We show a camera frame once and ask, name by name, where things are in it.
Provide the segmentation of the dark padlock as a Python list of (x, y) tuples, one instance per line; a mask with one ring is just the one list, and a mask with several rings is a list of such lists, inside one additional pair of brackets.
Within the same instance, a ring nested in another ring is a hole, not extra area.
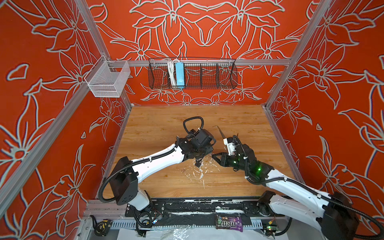
[(196, 166), (197, 168), (200, 168), (201, 165), (202, 165), (202, 161), (203, 161), (203, 159), (198, 159), (198, 160), (196, 160), (196, 162), (195, 162), (195, 166)]

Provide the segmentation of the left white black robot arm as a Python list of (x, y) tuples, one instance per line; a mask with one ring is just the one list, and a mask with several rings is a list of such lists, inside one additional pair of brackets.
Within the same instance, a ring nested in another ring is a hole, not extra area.
[(214, 136), (204, 129), (204, 119), (200, 116), (183, 121), (187, 132), (184, 138), (176, 138), (175, 143), (164, 150), (141, 159), (119, 159), (111, 174), (103, 179), (98, 191), (102, 203), (116, 202), (118, 206), (129, 205), (137, 211), (148, 212), (152, 200), (139, 184), (150, 175), (169, 166), (195, 160), (195, 166), (202, 165), (203, 158), (213, 152), (216, 143)]

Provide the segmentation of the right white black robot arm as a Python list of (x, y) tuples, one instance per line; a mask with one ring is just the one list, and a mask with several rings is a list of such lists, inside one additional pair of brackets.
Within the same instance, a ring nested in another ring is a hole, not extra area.
[[(344, 195), (319, 191), (287, 177), (273, 166), (258, 161), (254, 151), (242, 144), (237, 136), (224, 139), (224, 144), (227, 152), (212, 155), (220, 166), (242, 170), (249, 183), (270, 188), (259, 199), (262, 214), (288, 216), (315, 228), (328, 240), (384, 238), (384, 226), (373, 217), (353, 208)], [(358, 235), (359, 216), (376, 225), (379, 233)]]

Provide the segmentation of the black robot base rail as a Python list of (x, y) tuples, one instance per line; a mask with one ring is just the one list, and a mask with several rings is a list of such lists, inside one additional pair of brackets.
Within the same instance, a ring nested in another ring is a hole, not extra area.
[(153, 198), (145, 208), (155, 223), (153, 227), (214, 227), (215, 217), (240, 217), (245, 227), (257, 228), (256, 220), (266, 225), (283, 215), (266, 214), (259, 209), (259, 197)]

